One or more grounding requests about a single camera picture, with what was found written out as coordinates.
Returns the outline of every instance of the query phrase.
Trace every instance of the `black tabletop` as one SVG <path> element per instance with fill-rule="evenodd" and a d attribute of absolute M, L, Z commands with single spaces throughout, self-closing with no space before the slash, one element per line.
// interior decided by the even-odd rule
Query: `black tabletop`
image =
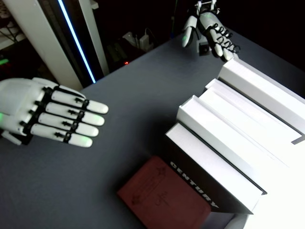
<path fill-rule="evenodd" d="M 242 60 L 304 96 L 304 72 L 238 34 L 232 40 Z M 83 90 L 110 108 L 91 148 L 0 139 L 0 228 L 144 228 L 116 191 L 158 153 L 178 106 L 200 95 L 222 64 L 199 57 L 194 44 L 183 49 L 178 37 Z M 231 217 L 213 213 L 203 228 L 223 229 Z"/>

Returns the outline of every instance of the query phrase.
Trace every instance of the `white book pages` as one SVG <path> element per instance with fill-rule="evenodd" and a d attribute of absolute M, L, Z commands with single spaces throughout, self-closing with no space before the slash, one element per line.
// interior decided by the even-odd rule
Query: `white book pages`
<path fill-rule="evenodd" d="M 305 100 L 267 80 L 268 76 L 241 60 L 228 61 L 219 79 L 249 96 L 257 103 L 305 134 Z"/>
<path fill-rule="evenodd" d="M 220 185 L 252 211 L 262 195 L 261 190 L 181 124 L 176 124 L 166 135 Z"/>
<path fill-rule="evenodd" d="M 265 151 L 206 109 L 196 96 L 179 107 L 177 119 L 268 192 L 279 163 Z"/>
<path fill-rule="evenodd" d="M 210 89 L 205 91 L 200 99 L 207 109 L 254 145 L 262 147 L 272 159 L 277 158 L 285 165 L 292 166 L 297 155 L 291 142 L 275 137 L 272 130 L 265 128 Z"/>
<path fill-rule="evenodd" d="M 223 82 L 213 79 L 206 85 L 206 88 L 212 90 L 224 100 L 234 105 L 240 111 L 255 120 L 259 125 L 269 130 L 269 132 L 272 133 L 272 136 L 281 139 L 281 141 L 292 142 L 301 137 L 294 129 Z"/>

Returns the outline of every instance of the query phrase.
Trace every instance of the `blue led light strip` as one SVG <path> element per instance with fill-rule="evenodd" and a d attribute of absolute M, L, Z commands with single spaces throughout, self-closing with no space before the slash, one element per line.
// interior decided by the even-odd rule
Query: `blue led light strip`
<path fill-rule="evenodd" d="M 61 11 L 62 11 L 63 15 L 65 16 L 65 19 L 66 19 L 66 21 L 67 21 L 67 23 L 68 23 L 68 26 L 69 26 L 70 31 L 71 31 L 71 33 L 72 33 L 72 36 L 73 36 L 73 38 L 74 38 L 74 40 L 75 40 L 75 43 L 76 43 L 76 45 L 77 45 L 77 48 L 78 48 L 78 50 L 80 51 L 81 57 L 82 57 L 82 59 L 84 60 L 84 63 L 85 63 L 86 68 L 87 68 L 87 70 L 88 70 L 88 73 L 89 73 L 89 75 L 90 75 L 90 77 L 91 77 L 91 79 L 92 79 L 92 82 L 95 83 L 96 81 L 95 81 L 94 76 L 93 76 L 93 74 L 92 74 L 92 71 L 91 71 L 91 69 L 90 69 L 90 67 L 89 67 L 89 65 L 88 65 L 87 59 L 86 59 L 86 57 L 85 57 L 85 54 L 84 54 L 84 52 L 82 51 L 81 44 L 80 44 L 80 42 L 78 41 L 78 38 L 77 38 L 76 33 L 75 33 L 75 31 L 74 31 L 74 28 L 73 28 L 73 26 L 72 26 L 72 24 L 71 24 L 71 21 L 70 21 L 70 18 L 69 18 L 69 16 L 68 16 L 68 13 L 67 13 L 67 11 L 66 11 L 66 8 L 65 8 L 65 6 L 64 6 L 64 4 L 63 4 L 63 2 L 62 2 L 62 0 L 58 0 L 58 3 L 59 3 L 59 5 L 61 6 Z"/>

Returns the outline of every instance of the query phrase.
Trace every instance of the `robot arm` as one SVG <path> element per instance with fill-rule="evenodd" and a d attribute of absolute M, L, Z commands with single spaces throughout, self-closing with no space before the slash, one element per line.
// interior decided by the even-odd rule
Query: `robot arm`
<path fill-rule="evenodd" d="M 238 58 L 237 52 L 240 48 L 230 41 L 232 34 L 218 20 L 216 16 L 218 13 L 216 0 L 197 2 L 193 15 L 189 17 L 184 26 L 182 46 L 190 45 L 193 32 L 197 33 L 198 30 L 204 36 L 200 40 L 206 41 L 215 56 L 221 57 L 225 61 Z"/>
<path fill-rule="evenodd" d="M 87 100 L 68 87 L 34 78 L 0 82 L 2 136 L 20 145 L 16 135 L 38 135 L 71 145 L 90 147 L 98 135 L 95 126 L 105 120 L 108 106 Z"/>

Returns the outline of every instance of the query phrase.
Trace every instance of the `red book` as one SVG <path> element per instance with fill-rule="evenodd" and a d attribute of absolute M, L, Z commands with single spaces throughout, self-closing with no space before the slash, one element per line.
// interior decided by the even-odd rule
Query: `red book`
<path fill-rule="evenodd" d="M 149 229 L 198 229 L 211 212 L 210 205 L 157 156 L 118 195 Z"/>

